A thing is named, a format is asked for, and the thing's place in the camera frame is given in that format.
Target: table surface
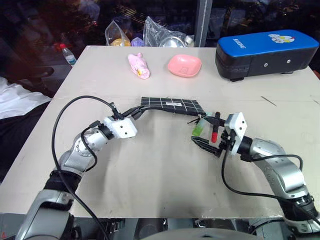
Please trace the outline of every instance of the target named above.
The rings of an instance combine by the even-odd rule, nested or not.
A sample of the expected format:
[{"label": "table surface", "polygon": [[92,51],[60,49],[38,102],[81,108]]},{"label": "table surface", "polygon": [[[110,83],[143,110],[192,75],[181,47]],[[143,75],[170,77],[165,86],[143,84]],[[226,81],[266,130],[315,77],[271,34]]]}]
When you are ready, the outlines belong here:
[{"label": "table surface", "polygon": [[[270,74],[230,82],[219,76],[215,48],[153,48],[87,46],[13,163],[0,186],[0,212],[25,214],[43,188],[54,162],[51,134],[58,112],[72,98],[93,95],[114,102],[122,112],[141,97],[198,100],[205,111],[221,117],[243,112],[252,138],[273,140],[288,154],[304,159],[303,174],[320,209],[320,81],[310,68],[293,74]],[[149,79],[139,79],[127,61],[141,52]],[[199,57],[197,76],[182,78],[167,70],[176,54]],[[265,97],[275,105],[262,98]],[[82,99],[62,116],[56,133],[57,156],[95,120],[110,116],[100,102]],[[84,175],[78,195],[98,217],[250,218],[275,217],[282,211],[273,199],[242,196],[222,183],[222,158],[201,150],[190,139],[194,117],[148,111],[135,122],[138,133],[115,139],[99,152],[97,166]],[[202,137],[209,138],[206,125]],[[229,157],[226,180],[247,192],[272,194],[253,164]],[[71,212],[86,217],[76,202]]]}]

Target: black cable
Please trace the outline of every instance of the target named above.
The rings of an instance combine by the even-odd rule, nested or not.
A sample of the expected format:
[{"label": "black cable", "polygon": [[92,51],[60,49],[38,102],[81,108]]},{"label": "black cable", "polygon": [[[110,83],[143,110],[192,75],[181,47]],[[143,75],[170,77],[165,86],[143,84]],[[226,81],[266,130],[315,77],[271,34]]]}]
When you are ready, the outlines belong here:
[{"label": "black cable", "polygon": [[53,126],[53,130],[52,130],[52,137],[51,137],[51,151],[52,151],[52,157],[53,157],[53,161],[54,161],[54,164],[55,164],[55,167],[58,171],[58,174],[61,178],[61,181],[63,182],[63,184],[65,185],[66,189],[68,190],[68,192],[73,196],[74,199],[76,199],[79,204],[91,215],[91,217],[93,218],[93,220],[96,222],[96,224],[99,226],[100,230],[102,231],[104,237],[109,240],[109,236],[108,236],[108,233],[106,232],[104,226],[102,225],[102,223],[100,222],[100,220],[97,218],[97,216],[94,214],[94,212],[81,200],[80,197],[78,197],[76,195],[76,193],[71,189],[70,185],[68,184],[68,182],[66,181],[64,175],[63,175],[63,172],[61,170],[61,167],[59,165],[59,162],[58,162],[58,159],[57,159],[57,155],[56,155],[56,149],[55,149],[55,139],[56,139],[56,131],[57,131],[57,126],[58,126],[58,123],[59,123],[59,120],[62,116],[62,114],[64,113],[64,111],[67,109],[67,107],[69,107],[72,103],[74,103],[75,101],[79,100],[79,99],[94,99],[94,100],[97,100],[101,103],[104,103],[106,104],[108,107],[110,107],[112,110],[114,110],[114,107],[108,103],[107,101],[101,99],[101,98],[98,98],[98,97],[95,97],[95,96],[88,96],[88,95],[84,95],[84,96],[78,96],[74,99],[72,99],[70,102],[68,102],[63,108],[62,110],[59,112],[56,120],[55,120],[55,123],[54,123],[54,126]]},{"label": "black cable", "polygon": [[222,181],[224,183],[224,185],[232,192],[236,193],[236,194],[240,194],[240,195],[245,195],[245,196],[254,196],[254,197],[265,197],[265,198],[271,198],[271,199],[276,199],[278,201],[282,201],[291,205],[294,205],[297,209],[299,209],[303,214],[305,214],[308,218],[312,219],[313,221],[315,221],[319,226],[320,226],[320,221],[312,216],[311,214],[309,214],[306,210],[304,210],[302,207],[300,207],[299,205],[295,204],[292,201],[289,201],[288,199],[285,199],[283,197],[280,196],[276,196],[276,195],[270,195],[270,194],[265,194],[265,193],[255,193],[255,192],[245,192],[245,191],[238,191],[234,188],[232,188],[231,186],[228,185],[228,183],[226,182],[226,178],[225,178],[225,165],[226,165],[226,160],[228,157],[228,153],[230,150],[230,146],[231,146],[231,140],[228,141],[226,149],[225,149],[225,153],[223,156],[223,160],[222,160],[222,167],[221,167],[221,177],[222,177]]},{"label": "black cable", "polygon": [[284,222],[285,220],[283,219],[274,219],[274,220],[269,220],[269,221],[266,221],[264,223],[261,223],[257,226],[252,226],[252,227],[255,227],[252,232],[250,232],[250,234],[254,234],[259,228],[263,227],[264,225],[267,225],[267,224],[271,224],[271,223],[276,223],[276,222]]},{"label": "black cable", "polygon": [[89,153],[93,156],[94,158],[94,164],[91,166],[91,167],[88,167],[85,171],[86,172],[89,172],[91,169],[93,169],[97,163],[98,163],[98,158],[97,158],[97,155],[94,153],[94,151],[92,151],[92,149],[89,147],[89,145],[86,143],[86,140],[85,140],[85,132],[88,131],[90,129],[90,127],[88,126],[85,130],[83,130],[81,132],[81,140],[83,142],[83,145],[85,146],[85,148],[89,151]]},{"label": "black cable", "polygon": [[299,159],[299,162],[300,162],[299,169],[301,172],[302,172],[302,168],[304,167],[304,161],[302,160],[302,158],[300,156],[294,155],[294,154],[280,154],[280,155],[264,156],[264,157],[252,159],[250,162],[257,162],[257,161],[274,159],[274,158],[296,158],[296,159]]}]

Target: pink soap dish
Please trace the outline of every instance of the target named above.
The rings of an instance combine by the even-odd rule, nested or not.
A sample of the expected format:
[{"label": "pink soap dish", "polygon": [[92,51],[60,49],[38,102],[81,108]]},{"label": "pink soap dish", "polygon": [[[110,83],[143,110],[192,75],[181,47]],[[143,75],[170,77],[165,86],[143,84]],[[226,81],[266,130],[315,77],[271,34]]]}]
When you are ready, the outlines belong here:
[{"label": "pink soap dish", "polygon": [[201,68],[201,60],[196,56],[185,54],[175,55],[168,63],[171,73],[184,78],[195,76]]}]

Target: white cloth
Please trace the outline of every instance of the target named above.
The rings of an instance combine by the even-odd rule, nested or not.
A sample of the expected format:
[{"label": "white cloth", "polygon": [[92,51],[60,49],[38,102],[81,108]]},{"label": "white cloth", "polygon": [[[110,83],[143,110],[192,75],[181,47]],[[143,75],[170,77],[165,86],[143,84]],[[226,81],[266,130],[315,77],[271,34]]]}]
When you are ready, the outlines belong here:
[{"label": "white cloth", "polygon": [[26,90],[16,83],[9,85],[7,79],[0,76],[0,119],[23,116],[49,101],[50,97]]}]

